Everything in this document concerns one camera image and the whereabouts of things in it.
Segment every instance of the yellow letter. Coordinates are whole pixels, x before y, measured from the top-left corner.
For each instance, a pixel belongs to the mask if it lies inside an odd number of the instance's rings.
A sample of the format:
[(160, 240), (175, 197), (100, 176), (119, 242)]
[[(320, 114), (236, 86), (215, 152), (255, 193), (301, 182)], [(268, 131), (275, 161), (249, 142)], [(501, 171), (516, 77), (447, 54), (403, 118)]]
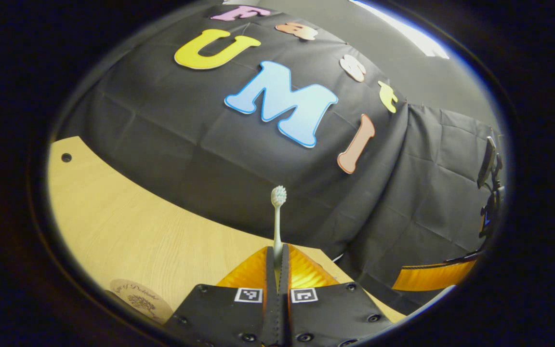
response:
[(378, 81), (378, 85), (381, 86), (381, 101), (390, 112), (395, 113), (395, 106), (391, 104), (391, 101), (395, 101), (397, 103), (397, 96), (394, 95), (393, 88), (381, 81)]
[(229, 37), (231, 33), (220, 29), (207, 29), (200, 34), (199, 37), (194, 38), (192, 41), (184, 44), (174, 54), (174, 61), (179, 65), (187, 66), (189, 68), (196, 68), (205, 70), (222, 66), (233, 59), (237, 54), (243, 52), (244, 49), (251, 46), (260, 46), (260, 41), (251, 37), (238, 36), (235, 37), (235, 42), (230, 46), (224, 48), (222, 52), (212, 55), (210, 57), (203, 57), (198, 54), (203, 47), (211, 42), (214, 42), (221, 37)]

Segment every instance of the letter m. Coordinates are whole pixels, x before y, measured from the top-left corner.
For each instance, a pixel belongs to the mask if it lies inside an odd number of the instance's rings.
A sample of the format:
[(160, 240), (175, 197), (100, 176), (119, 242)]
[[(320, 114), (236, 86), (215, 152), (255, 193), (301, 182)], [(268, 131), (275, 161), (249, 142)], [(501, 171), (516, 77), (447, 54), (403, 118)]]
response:
[(262, 70), (258, 75), (238, 94), (227, 96), (224, 102), (238, 112), (251, 114), (256, 111), (254, 101), (264, 92), (261, 119), (271, 121), (294, 107), (292, 115), (280, 120), (277, 128), (303, 147), (314, 147), (318, 124), (327, 108), (337, 103), (337, 96), (321, 85), (309, 85), (293, 92), (290, 69), (270, 61), (263, 61), (260, 66)]

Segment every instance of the orange letter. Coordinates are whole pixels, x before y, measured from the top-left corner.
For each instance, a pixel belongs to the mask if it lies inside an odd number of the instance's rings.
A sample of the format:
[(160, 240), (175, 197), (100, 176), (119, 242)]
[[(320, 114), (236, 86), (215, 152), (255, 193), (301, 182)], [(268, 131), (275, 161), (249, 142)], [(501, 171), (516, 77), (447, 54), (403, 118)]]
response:
[(357, 130), (357, 134), (355, 134), (355, 137), (350, 142), (350, 145), (346, 148), (346, 152), (337, 156), (337, 165), (339, 165), (347, 174), (352, 174), (355, 171), (357, 160), (359, 160), (359, 156), (361, 156), (363, 148), (365, 148), (365, 145), (368, 144), (370, 138), (372, 138), (375, 134), (376, 130), (374, 129), (372, 120), (370, 120), (368, 115), (362, 114), (359, 130)]
[(280, 24), (276, 26), (276, 29), (287, 34), (293, 34), (304, 40), (314, 40), (314, 37), (318, 35), (318, 31), (299, 23)]

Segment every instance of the black fabric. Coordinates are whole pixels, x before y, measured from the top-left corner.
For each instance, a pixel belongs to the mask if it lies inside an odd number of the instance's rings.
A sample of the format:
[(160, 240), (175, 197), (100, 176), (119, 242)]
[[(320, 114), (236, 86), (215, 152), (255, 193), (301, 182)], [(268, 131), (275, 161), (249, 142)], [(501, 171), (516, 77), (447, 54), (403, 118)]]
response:
[[(81, 98), (59, 138), (80, 135), (109, 165), (137, 184), (189, 211), (240, 230), (273, 237), (271, 189), (284, 185), (282, 238), (341, 254), (367, 219), (387, 181), (400, 141), (399, 115), (380, 103), (377, 81), (390, 83), (372, 62), (339, 38), (284, 13), (233, 22), (211, 20), (236, 6), (214, 6), (174, 22), (121, 57)], [(317, 28), (302, 41), (275, 26), (299, 22)], [(226, 65), (192, 70), (174, 53), (204, 29), (231, 32), (201, 53), (217, 53), (236, 35), (262, 42)], [(358, 83), (339, 66), (350, 54), (367, 68)], [(224, 104), (271, 60), (291, 69), (293, 90), (320, 84), (340, 101), (328, 108), (308, 149), (283, 136), (279, 119), (244, 115)], [(401, 107), (404, 97), (396, 92)], [(337, 165), (359, 127), (361, 114), (376, 127), (353, 175)]]
[(370, 219), (337, 264), (387, 305), (410, 314), (438, 291), (391, 287), (401, 266), (436, 264), (476, 250), (489, 191), (476, 178), (491, 128), (438, 108), (408, 106), (395, 171)]
[[(79, 135), (103, 160), (152, 193), (216, 222), (273, 237), (271, 189), (284, 185), (285, 242), (321, 248), (377, 298), (402, 312), (433, 293), (390, 290), (399, 268), (443, 261), (475, 250), (484, 191), (476, 188), (491, 129), (453, 112), (410, 106), (399, 91), (397, 111), (379, 100), (385, 74), (355, 48), (313, 24), (273, 11), (223, 22), (209, 17), (237, 6), (201, 6), (172, 16), (124, 42), (81, 82), (64, 108), (57, 138)], [(304, 41), (275, 29), (298, 22), (319, 32)], [(204, 29), (224, 29), (200, 53), (212, 55), (237, 35), (259, 40), (224, 66), (192, 70), (174, 53)], [(363, 83), (339, 66), (344, 54), (366, 67)], [(261, 61), (291, 69), (293, 90), (313, 83), (334, 92), (308, 149), (283, 136), (277, 122), (224, 104), (260, 71)], [(103, 75), (96, 77), (99, 71)], [(367, 114), (376, 128), (357, 169), (337, 165)]]

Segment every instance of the foam letter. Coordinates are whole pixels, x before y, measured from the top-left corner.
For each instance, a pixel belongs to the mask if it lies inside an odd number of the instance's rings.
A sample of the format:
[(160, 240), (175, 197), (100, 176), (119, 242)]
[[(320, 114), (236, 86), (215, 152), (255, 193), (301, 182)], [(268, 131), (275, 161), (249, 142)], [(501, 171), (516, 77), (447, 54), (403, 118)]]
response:
[(365, 66), (355, 59), (352, 55), (344, 55), (344, 58), (340, 59), (340, 66), (357, 82), (363, 82), (365, 80)]
[(287, 34), (293, 34), (304, 40), (314, 40), (314, 37), (318, 35), (318, 31), (315, 31), (315, 29), (299, 23), (280, 24), (279, 26), (276, 26), (276, 29)]
[(395, 113), (395, 106), (392, 105), (391, 101), (395, 101), (397, 103), (397, 96), (394, 95), (393, 88), (381, 81), (378, 81), (378, 85), (381, 86), (380, 96), (383, 105), (389, 110), (389, 112)]
[(235, 95), (224, 99), (228, 107), (244, 114), (256, 111), (254, 101), (264, 92), (260, 118), (273, 118), (295, 108), (288, 119), (280, 120), (277, 128), (282, 134), (303, 147), (316, 145), (314, 133), (327, 108), (337, 103), (337, 96), (321, 85), (309, 85), (295, 92), (291, 90), (291, 70), (276, 62), (263, 61), (262, 70)]
[(374, 137), (375, 134), (374, 123), (372, 123), (368, 115), (362, 114), (359, 130), (357, 130), (357, 134), (355, 134), (346, 151), (337, 156), (337, 165), (347, 174), (352, 174), (355, 171), (357, 160), (359, 160), (365, 145), (368, 144), (370, 138)]
[(211, 19), (224, 20), (228, 22), (230, 20), (235, 20), (237, 16), (239, 16), (240, 18), (249, 18), (255, 15), (270, 15), (270, 14), (271, 14), (271, 11), (267, 11), (264, 9), (257, 9), (256, 7), (250, 7), (250, 6), (239, 6), (238, 8), (228, 11), (226, 13), (222, 13), (221, 15), (214, 15), (213, 17), (211, 17)]
[(198, 54), (203, 47), (218, 38), (229, 37), (231, 33), (220, 29), (207, 29), (194, 38), (192, 41), (184, 44), (174, 53), (174, 61), (179, 65), (187, 66), (189, 68), (196, 68), (205, 70), (222, 66), (233, 59), (237, 54), (241, 53), (244, 49), (251, 46), (260, 46), (260, 41), (251, 37), (238, 36), (235, 37), (235, 42), (230, 46), (224, 48), (222, 52), (212, 55), (210, 57), (203, 57)]

